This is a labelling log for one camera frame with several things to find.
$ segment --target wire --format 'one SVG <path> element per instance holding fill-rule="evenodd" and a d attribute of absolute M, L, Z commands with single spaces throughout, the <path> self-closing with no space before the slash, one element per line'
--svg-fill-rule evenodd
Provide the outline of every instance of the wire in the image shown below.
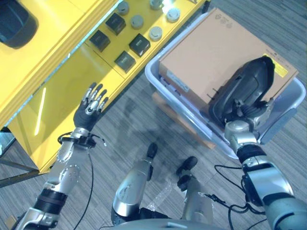
<path fill-rule="evenodd" d="M 243 179 L 241 179 L 241 182 L 240 182 L 240 185 L 237 185 L 236 183 L 234 183 L 233 181 L 231 181 L 230 179 L 228 179 L 226 176 L 224 176 L 218 169 L 217 167 L 221 167 L 221 168 L 227 168 L 227 169 L 242 169 L 240 167 L 230 167 L 230 166 L 224 166 L 224 165 L 215 165 L 214 166 L 214 169 L 224 178 L 226 179 L 228 182 L 230 182 L 231 184 L 233 184 L 234 186 L 238 187 L 245 195 L 247 195 L 246 193 L 246 190 L 244 189 L 244 186 L 243 186 Z M 222 201 L 220 198 L 218 198 L 215 194 L 212 194 L 212 195 L 207 195 L 207 197 L 209 197 L 210 199 L 212 199 L 213 201 L 223 205 L 224 207 L 227 207 L 228 208 L 228 222 L 229 222 L 229 226 L 230 226 L 230 229 L 231 230 L 234 230 L 234 226 L 233 226 L 233 223 L 232 223 L 232 220 L 231 220 L 231 211 L 233 212 L 236 212 L 236 213 L 240 213 L 240 214 L 243 214 L 243 213 L 246 213 L 248 211 L 251 211 L 252 213 L 256 214 L 256 215 L 265 215 L 265 212 L 260 212 L 256 209 L 254 209 L 247 201 L 247 197 L 245 197 L 245 205 L 242 207 L 242 206 L 239 206 L 239 205 L 231 205 L 231 206 L 228 206 L 226 204 L 225 201 Z M 256 226 L 257 224 L 265 221 L 266 219 L 263 219 L 255 224 L 253 224 L 252 226 L 250 226 L 247 230 L 250 230 L 252 227 Z"/>
<path fill-rule="evenodd" d="M 238 207 L 238 208 L 243 209 L 242 211 L 239 211 L 239 213 L 241 213 L 241 214 L 246 213 L 248 211 L 248 208 L 247 208 L 246 205 L 244 207 L 241 207 L 241 206 L 238 206 L 238 205 L 231 205 L 229 207 L 229 209 L 228 209 L 228 222 L 229 222 L 229 226 L 230 226 L 231 230 L 234 230 L 234 226 L 233 226 L 232 220 L 231 220 L 231 211 L 232 210 L 234 211 L 233 207 Z"/>
<path fill-rule="evenodd" d="M 62 138 L 63 136 L 69 135 L 69 134 L 71 134 L 71 133 L 72 133 L 72 132 L 68 132 L 68 133 L 64 133 L 64 134 L 60 135 L 60 136 L 58 137 L 58 143 L 62 144 L 61 138 Z"/>
<path fill-rule="evenodd" d="M 80 224 L 80 222 L 82 221 L 82 219 L 83 219 L 83 217 L 84 217 L 84 215 L 85 215 L 85 213 L 86 213 L 86 211 L 87 211 L 87 208 L 88 208 L 88 206 L 89 206 L 89 204 L 90 204 L 91 198 L 92 198 L 93 186 L 94 186 L 94 167 L 93 167 L 93 161 L 92 161 L 91 155 L 90 155 L 90 154 L 88 154 L 88 157 L 89 157 L 89 159 L 90 159 L 90 162 L 91 162 L 91 168 L 92 168 L 92 185 L 91 185 L 91 192 L 90 192 L 90 196 L 88 197 L 88 201 L 87 201 L 87 204 L 86 204 L 85 210 L 84 210 L 84 212 L 83 212 L 83 214 L 82 214 L 82 216 L 81 216 L 80 220 L 78 221 L 78 223 L 77 223 L 76 227 L 74 227 L 74 229 L 73 229 L 73 230 L 76 230 L 76 229 L 77 229 L 77 227 L 78 227 L 78 225 L 79 225 L 79 224 Z"/>
<path fill-rule="evenodd" d="M 242 169 L 239 167 L 229 167 L 229 166 L 224 166 L 224 165 L 220 165 L 220 164 L 216 164 L 214 166 L 214 169 L 217 171 L 218 174 L 220 174 L 224 179 L 226 179 L 228 182 L 232 183 L 234 186 L 238 187 L 243 193 L 245 193 L 245 190 L 243 188 L 241 188 L 239 185 L 237 185 L 236 183 L 234 183 L 233 181 L 229 180 L 226 176 L 224 176 L 218 169 L 217 167 L 221 167 L 221 168 L 227 168 L 227 169 Z"/>
<path fill-rule="evenodd" d="M 98 228 L 98 230 L 101 230 L 101 229 L 104 229 L 104 228 L 111 228 L 111 227 L 114 227 L 114 226 L 102 226 L 102 227 Z"/>
<path fill-rule="evenodd" d="M 260 224 L 261 222 L 264 222 L 264 221 L 266 221 L 267 219 L 263 219 L 263 220 L 261 220 L 261 221 L 258 221 L 257 223 L 255 223 L 255 224 L 253 224 L 252 226 L 250 226 L 248 229 L 246 229 L 246 230 L 250 230 L 252 227 L 255 227 L 257 224 Z"/>

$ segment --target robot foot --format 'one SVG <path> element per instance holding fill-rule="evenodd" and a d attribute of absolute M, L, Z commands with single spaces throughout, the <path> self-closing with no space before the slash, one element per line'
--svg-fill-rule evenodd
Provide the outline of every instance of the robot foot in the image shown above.
<path fill-rule="evenodd" d="M 194 166 L 197 164 L 197 158 L 196 157 L 189 157 L 187 158 L 182 165 L 177 169 L 176 175 L 181 177 L 182 170 L 191 170 L 194 168 Z"/>
<path fill-rule="evenodd" d="M 157 154 L 158 146 L 156 143 L 151 143 L 147 150 L 147 157 L 154 158 Z"/>

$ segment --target robot leg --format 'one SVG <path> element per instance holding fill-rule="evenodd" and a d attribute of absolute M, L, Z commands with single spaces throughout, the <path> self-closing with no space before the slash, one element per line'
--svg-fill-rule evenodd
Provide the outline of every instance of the robot leg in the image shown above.
<path fill-rule="evenodd" d="M 187 191 L 182 219 L 212 224 L 212 201 L 202 195 L 206 191 L 190 171 L 196 163 L 196 157 L 189 157 L 176 172 L 179 176 L 178 187 L 181 191 Z"/>
<path fill-rule="evenodd" d="M 153 173 L 152 162 L 157 149 L 157 145 L 152 143 L 146 158 L 136 163 L 117 189 L 111 211 L 114 225 L 139 218 L 139 207 L 146 182 L 151 179 Z"/>

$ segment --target brown cardboard box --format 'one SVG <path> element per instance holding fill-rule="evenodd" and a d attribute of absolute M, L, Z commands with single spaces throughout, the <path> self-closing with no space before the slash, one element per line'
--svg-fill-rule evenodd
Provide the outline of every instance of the brown cardboard box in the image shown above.
<path fill-rule="evenodd" d="M 160 59 L 159 73 L 197 108 L 207 112 L 219 88 L 246 62 L 267 55 L 274 82 L 264 100 L 276 98 L 297 70 L 243 26 L 215 8 Z"/>

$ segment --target gray plastic tub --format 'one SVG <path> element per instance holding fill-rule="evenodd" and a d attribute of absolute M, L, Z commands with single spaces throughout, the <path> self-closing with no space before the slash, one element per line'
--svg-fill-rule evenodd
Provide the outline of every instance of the gray plastic tub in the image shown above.
<path fill-rule="evenodd" d="M 199 111 L 183 96 L 179 96 L 175 92 L 172 85 L 163 81 L 159 76 L 159 59 L 179 42 L 188 32 L 197 26 L 206 14 L 197 18 L 188 28 L 171 41 L 164 49 L 162 49 L 145 68 L 145 75 L 148 81 L 155 86 L 159 94 L 166 102 L 189 122 L 196 130 L 198 135 L 204 139 L 215 143 L 226 155 L 231 158 L 237 158 L 235 153 L 229 147 L 228 141 L 224 138 L 224 131 L 219 128 L 210 117 L 203 117 Z M 278 130 L 285 125 L 296 113 L 296 108 L 302 103 L 306 95 L 303 84 L 294 78 L 287 88 L 275 99 L 274 109 L 267 122 L 258 131 L 258 143 L 267 143 Z"/>

